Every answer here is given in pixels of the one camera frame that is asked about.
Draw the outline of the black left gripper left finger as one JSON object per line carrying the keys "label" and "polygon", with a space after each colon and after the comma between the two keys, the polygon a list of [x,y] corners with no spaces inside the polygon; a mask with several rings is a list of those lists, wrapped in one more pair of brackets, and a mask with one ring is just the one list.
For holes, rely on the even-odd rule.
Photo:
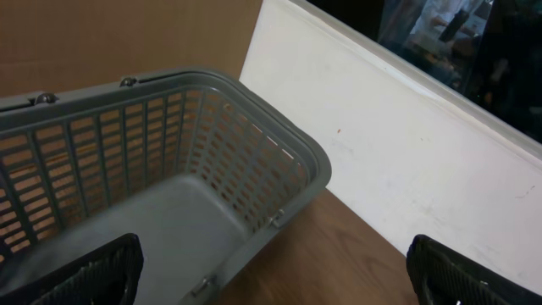
{"label": "black left gripper left finger", "polygon": [[132,305],[143,263],[140,240],[128,233],[2,295],[1,303]]}

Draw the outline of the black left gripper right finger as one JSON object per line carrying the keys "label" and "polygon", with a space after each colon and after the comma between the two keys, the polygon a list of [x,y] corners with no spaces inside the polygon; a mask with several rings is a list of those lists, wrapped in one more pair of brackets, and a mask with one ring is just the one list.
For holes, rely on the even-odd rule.
{"label": "black left gripper right finger", "polygon": [[413,238],[406,269],[422,305],[541,305],[541,296],[426,236]]}

